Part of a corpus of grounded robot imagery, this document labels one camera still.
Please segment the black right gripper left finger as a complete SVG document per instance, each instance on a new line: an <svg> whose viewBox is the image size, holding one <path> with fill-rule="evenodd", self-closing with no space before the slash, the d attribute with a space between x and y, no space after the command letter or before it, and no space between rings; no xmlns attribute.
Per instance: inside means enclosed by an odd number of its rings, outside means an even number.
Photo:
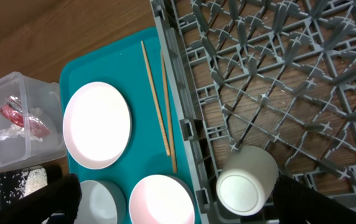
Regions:
<svg viewBox="0 0 356 224"><path fill-rule="evenodd" d="M74 223L82 190L75 174L68 174L0 211L0 223Z"/></svg>

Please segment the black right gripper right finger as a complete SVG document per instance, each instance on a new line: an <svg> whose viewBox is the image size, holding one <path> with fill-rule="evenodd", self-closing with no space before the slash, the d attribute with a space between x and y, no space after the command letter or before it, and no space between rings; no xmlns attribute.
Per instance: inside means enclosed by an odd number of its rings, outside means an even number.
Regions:
<svg viewBox="0 0 356 224"><path fill-rule="evenodd" d="M272 197L280 224L356 224L355 211L286 175L278 177Z"/></svg>

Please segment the white rice grains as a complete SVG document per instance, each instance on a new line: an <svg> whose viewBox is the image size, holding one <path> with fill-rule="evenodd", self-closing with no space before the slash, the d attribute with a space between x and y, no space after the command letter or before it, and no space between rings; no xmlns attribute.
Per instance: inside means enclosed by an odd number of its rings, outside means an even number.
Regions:
<svg viewBox="0 0 356 224"><path fill-rule="evenodd" d="M44 168L6 174L0 180L2 202L11 205L47 185L47 173Z"/></svg>

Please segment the grey bowl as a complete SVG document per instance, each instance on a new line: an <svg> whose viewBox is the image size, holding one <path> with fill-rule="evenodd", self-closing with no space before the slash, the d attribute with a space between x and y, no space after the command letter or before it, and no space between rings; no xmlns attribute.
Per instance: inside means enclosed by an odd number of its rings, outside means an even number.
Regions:
<svg viewBox="0 0 356 224"><path fill-rule="evenodd" d="M80 183L82 198L74 224L122 224L126 200L121 189L106 180Z"/></svg>

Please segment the white ceramic cup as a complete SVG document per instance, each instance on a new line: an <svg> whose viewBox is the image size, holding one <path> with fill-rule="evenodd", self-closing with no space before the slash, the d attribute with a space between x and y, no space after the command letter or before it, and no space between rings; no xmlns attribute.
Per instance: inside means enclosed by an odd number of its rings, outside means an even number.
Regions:
<svg viewBox="0 0 356 224"><path fill-rule="evenodd" d="M224 163L216 183L218 199L236 215L254 215L271 195L278 175L278 165L270 153L243 146Z"/></svg>

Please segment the clear plastic wrap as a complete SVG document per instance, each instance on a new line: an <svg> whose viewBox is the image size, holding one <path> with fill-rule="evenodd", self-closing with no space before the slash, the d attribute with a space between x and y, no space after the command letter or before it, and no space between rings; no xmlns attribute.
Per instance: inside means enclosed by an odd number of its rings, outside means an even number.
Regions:
<svg viewBox="0 0 356 224"><path fill-rule="evenodd" d="M16 138L18 136L23 138L28 137L30 140L36 140L40 142L43 141L43 138L37 138L31 133L28 126L29 123L27 117L24 117L24 119L24 128L20 128L11 122L11 126L9 128L0 130L0 141L4 141L9 138Z"/></svg>

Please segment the red snack wrapper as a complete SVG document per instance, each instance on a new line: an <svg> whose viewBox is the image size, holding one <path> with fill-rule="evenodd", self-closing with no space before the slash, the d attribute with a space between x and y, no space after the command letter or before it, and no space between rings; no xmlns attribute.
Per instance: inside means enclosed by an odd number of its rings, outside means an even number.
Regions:
<svg viewBox="0 0 356 224"><path fill-rule="evenodd" d="M24 128L24 114L21 105L21 100L12 95L6 98L6 102L0 108L0 113L12 124L17 125L20 128ZM51 130L37 117L29 115L28 126L31 133L37 138L44 138L51 133Z"/></svg>

